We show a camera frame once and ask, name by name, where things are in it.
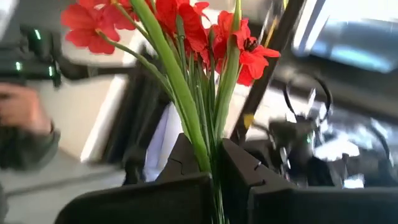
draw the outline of cable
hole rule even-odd
[[[266,126],[259,124],[255,121],[253,121],[251,126],[254,128],[260,129],[261,131],[264,131],[267,134],[268,139],[272,143],[272,146],[275,147],[275,137],[274,137],[274,135],[272,135],[272,133],[269,131],[269,129]]]
[[[303,70],[299,70],[298,73],[305,73],[305,72]],[[317,81],[320,84],[320,86],[322,87],[322,89],[326,95],[326,113],[325,113],[325,116],[319,120],[319,124],[322,124],[322,122],[324,122],[326,119],[328,119],[328,117],[330,115],[330,109],[333,105],[333,97],[332,97],[331,92],[328,89],[326,83],[321,78],[318,78],[315,75],[309,75],[309,77],[314,79],[315,81]],[[290,88],[296,79],[297,79],[297,77],[294,77],[291,80],[289,80],[289,82],[286,83],[286,86],[284,88],[284,98],[285,98],[286,105],[289,108],[289,110],[294,114],[295,117],[297,117],[298,115],[296,114],[296,112],[293,109],[293,106],[290,102],[289,94],[290,94]]]
[[[375,128],[373,125],[367,125],[365,126],[368,130],[370,130],[375,137],[377,137],[377,139],[379,140],[379,142],[381,143],[381,146],[383,147],[384,151],[386,152],[386,157],[389,160],[390,159],[390,147],[388,147],[387,144],[387,140],[386,138],[383,136],[383,134],[377,130],[377,128]]]

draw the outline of green stem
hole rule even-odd
[[[216,95],[216,87],[215,87],[215,60],[213,53],[210,53],[210,79],[209,79],[209,109],[211,111],[211,117],[213,116],[213,110],[215,106],[215,95]]]
[[[203,92],[202,92],[202,85],[205,83],[202,82],[202,74],[203,72],[200,63],[197,63],[197,72],[199,73],[198,75],[195,76],[196,84],[195,84],[195,89],[196,89],[196,96],[197,96],[197,105],[198,105],[198,114],[201,122],[201,131],[203,133],[203,137],[205,139],[206,147],[208,154],[211,154],[211,146],[210,146],[210,139],[209,139],[209,132],[208,132],[208,123],[207,123],[207,118],[206,118],[206,108],[205,108],[205,101],[203,99]]]
[[[178,104],[178,113],[182,122],[186,125],[186,134],[189,136],[192,145],[195,148],[195,155],[199,163],[200,170],[203,172],[211,172],[210,161],[207,154],[205,140],[201,133],[200,120],[195,102],[190,93],[188,84],[184,80],[180,66],[178,65],[178,62],[164,37],[160,24],[144,0],[130,0],[130,3],[140,17],[141,22],[148,31],[148,34],[154,41],[155,49],[162,59],[167,71],[172,92],[175,96],[175,103]]]
[[[137,52],[131,50],[130,48],[128,48],[122,44],[119,44],[115,41],[109,40],[105,34],[100,32],[99,35],[105,41],[107,41],[107,43],[109,43],[109,44],[115,46],[117,49],[123,50],[123,51],[131,54],[135,58],[137,58],[138,61],[140,61],[145,67],[147,67],[157,77],[157,79],[160,81],[161,85],[163,86],[164,90],[169,95],[170,99],[173,99],[173,94],[172,94],[172,90],[171,90],[169,81],[167,80],[166,76],[161,74],[161,72],[156,68],[155,65],[148,62],[148,60],[145,57],[143,57],[142,55],[138,54]]]
[[[234,19],[231,31],[239,30],[241,26],[242,10],[241,0],[236,0]],[[239,56],[240,51],[236,45],[236,37],[231,36],[227,46],[227,61],[225,71],[222,72],[221,81],[216,97],[215,106],[215,136],[221,139],[226,117],[228,115],[229,102],[234,91],[234,87],[239,75]]]
[[[193,58],[193,54],[189,55],[189,64],[188,64],[188,69],[189,69],[189,88],[191,90],[191,94],[194,95],[195,92],[195,84],[193,83],[194,77],[195,77],[195,59]]]
[[[181,58],[180,58],[180,52],[178,51],[178,49],[175,47],[174,45],[174,41],[167,35],[165,34],[165,38],[167,40],[167,43],[169,44],[170,48],[172,49],[174,58],[176,59],[176,61],[179,62],[179,66],[182,69],[182,63],[181,63]]]
[[[156,4],[155,4],[155,0],[150,0],[150,4],[151,4],[152,8],[154,9],[154,12],[156,13]]]
[[[183,26],[183,21],[181,16],[177,15],[177,42],[178,42],[178,51],[180,52],[181,64],[182,64],[182,73],[184,74],[185,81],[188,82],[188,71],[187,71],[187,59],[185,56],[185,31]]]

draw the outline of black object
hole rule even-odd
[[[211,205],[211,178],[201,173],[84,194],[55,224],[209,224]]]
[[[131,67],[96,68],[78,65],[62,55],[59,33],[38,27],[21,26],[13,44],[0,45],[0,81],[51,80],[61,85],[61,77],[82,80],[98,75],[129,73]]]
[[[299,16],[303,3],[304,0],[289,1],[286,11],[279,22],[278,28],[274,31],[274,34],[271,37],[269,46],[267,46],[268,48],[278,50],[279,52],[285,48],[289,41],[290,31]],[[237,144],[239,144],[242,139],[246,138],[246,133],[248,132],[244,126],[243,116],[245,114],[254,114],[257,111],[266,89],[272,80],[272,74],[276,68],[278,58],[267,59],[269,61],[269,66],[264,70],[263,76],[254,82],[232,132],[231,140]]]
[[[160,62],[146,51],[140,53],[160,67]],[[131,177],[126,179],[126,184],[136,184],[142,181],[142,177],[136,174],[142,175],[146,150],[170,99],[143,64],[137,62],[128,72],[128,77],[129,83],[122,99],[124,103],[115,116],[103,160],[108,163],[124,161],[126,172]]]
[[[224,140],[231,223],[395,223],[398,189],[298,188]]]
[[[304,71],[302,70],[298,70],[295,71],[295,73],[304,73]],[[331,95],[331,92],[329,90],[329,88],[327,87],[326,83],[319,77],[317,77],[316,75],[311,75],[310,76],[312,79],[314,79],[317,83],[319,83],[319,85],[322,87],[322,90],[325,92],[325,96],[326,96],[326,102],[325,102],[325,108],[326,108],[326,113],[324,115],[323,118],[319,118],[318,120],[318,124],[322,124],[322,122],[326,121],[330,114],[331,114],[331,107],[333,106],[333,97]],[[288,107],[288,109],[294,114],[294,116],[296,117],[296,119],[298,118],[299,114],[297,114],[294,109],[293,106],[290,102],[290,88],[293,85],[293,82],[296,80],[297,77],[294,77],[292,79],[290,79],[284,88],[284,98],[285,98],[285,102],[286,105]]]

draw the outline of white wall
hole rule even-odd
[[[134,32],[121,31],[121,43],[136,51],[143,37]],[[63,54],[71,61],[99,67],[134,64],[135,59],[117,50],[113,55],[92,55],[63,42]],[[62,81],[59,90],[52,83],[32,84],[40,94],[48,114],[61,130],[60,148],[81,161],[95,161],[108,138],[115,112],[123,96],[127,76],[96,77],[78,82]]]
[[[213,10],[227,10],[233,12],[235,7],[235,0],[200,0],[210,3],[210,9]],[[270,0],[242,0],[243,16],[252,21],[263,22],[265,18],[265,1]]]
[[[243,104],[246,101],[246,97],[248,96],[250,91],[249,87],[243,85],[236,85],[234,90],[231,103],[229,104],[228,117],[226,121],[226,125],[224,128],[225,136],[230,136],[233,128],[236,124],[236,121],[239,118],[240,112],[242,110]],[[307,102],[303,99],[297,97],[290,97],[291,104],[295,109],[296,113],[304,113],[308,111]],[[269,88],[264,95],[259,108],[254,115],[254,119],[258,123],[265,124],[268,126],[268,122],[270,119],[277,118],[291,118],[293,114],[288,109],[282,90],[277,90],[275,88]],[[246,137],[248,139],[257,139],[263,138],[266,134],[258,129],[250,128]]]

